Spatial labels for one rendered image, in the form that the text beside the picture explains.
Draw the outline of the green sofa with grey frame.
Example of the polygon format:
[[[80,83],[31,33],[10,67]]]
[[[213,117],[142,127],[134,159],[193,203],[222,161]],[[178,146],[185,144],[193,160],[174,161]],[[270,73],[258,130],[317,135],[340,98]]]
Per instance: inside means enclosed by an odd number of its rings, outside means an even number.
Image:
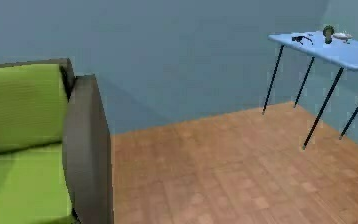
[[[0,64],[0,224],[114,224],[97,79],[69,59]]]

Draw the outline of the green round ornament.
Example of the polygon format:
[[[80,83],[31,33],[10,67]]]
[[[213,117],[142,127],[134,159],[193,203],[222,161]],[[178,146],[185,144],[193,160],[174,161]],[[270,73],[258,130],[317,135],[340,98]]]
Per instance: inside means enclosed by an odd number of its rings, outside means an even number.
[[[332,43],[332,35],[335,33],[334,27],[331,25],[327,25],[324,27],[323,36],[325,37],[325,43],[331,44]]]

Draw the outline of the black glasses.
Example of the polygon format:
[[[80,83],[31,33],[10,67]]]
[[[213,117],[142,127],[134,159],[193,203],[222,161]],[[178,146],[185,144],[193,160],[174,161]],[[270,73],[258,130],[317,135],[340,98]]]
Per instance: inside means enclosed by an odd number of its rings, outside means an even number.
[[[291,40],[292,40],[293,42],[298,42],[298,43],[300,43],[301,45],[303,45],[303,43],[302,43],[302,40],[303,40],[303,39],[306,39],[306,40],[310,41],[311,44],[313,45],[312,39],[310,39],[310,38],[308,38],[308,37],[306,37],[306,36],[292,36],[292,37],[291,37]]]

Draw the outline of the blue table with black legs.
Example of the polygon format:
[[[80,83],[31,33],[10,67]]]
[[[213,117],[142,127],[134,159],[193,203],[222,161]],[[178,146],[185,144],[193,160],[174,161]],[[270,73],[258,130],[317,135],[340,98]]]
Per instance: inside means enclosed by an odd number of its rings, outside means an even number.
[[[313,45],[310,41],[303,39],[301,45],[298,42],[293,42],[291,40],[292,36],[306,36],[313,41]],[[319,121],[321,116],[323,115],[323,112],[325,111],[325,108],[335,90],[335,87],[337,86],[344,70],[354,71],[358,72],[358,41],[350,39],[347,43],[344,43],[342,40],[332,38],[331,44],[325,43],[325,37],[323,36],[322,31],[310,31],[310,32],[297,32],[297,33],[283,33],[283,34],[270,34],[268,38],[280,45],[279,53],[276,59],[275,67],[273,70],[273,74],[271,77],[271,82],[268,87],[266,99],[263,105],[262,114],[265,114],[267,104],[269,101],[269,97],[271,95],[272,87],[275,81],[275,77],[277,74],[278,66],[280,63],[280,59],[283,54],[283,49],[285,47],[294,49],[299,52],[303,52],[311,57],[309,67],[306,71],[305,78],[302,82],[302,85],[299,89],[297,99],[295,100],[294,105],[298,104],[298,100],[300,98],[300,94],[303,90],[304,84],[307,80],[309,71],[313,65],[313,62],[316,58],[320,58],[324,61],[327,61],[329,63],[335,64],[339,67],[338,73],[336,74],[334,81],[323,101],[323,104],[319,110],[319,113],[317,117],[315,118],[315,121],[309,131],[309,134],[307,135],[302,149],[305,150]]]

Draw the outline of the white flat dish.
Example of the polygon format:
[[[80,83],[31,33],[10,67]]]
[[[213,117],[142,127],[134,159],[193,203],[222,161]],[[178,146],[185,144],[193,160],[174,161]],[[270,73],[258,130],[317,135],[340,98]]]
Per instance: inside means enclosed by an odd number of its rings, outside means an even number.
[[[333,37],[347,43],[352,38],[352,35],[348,33],[334,33]]]

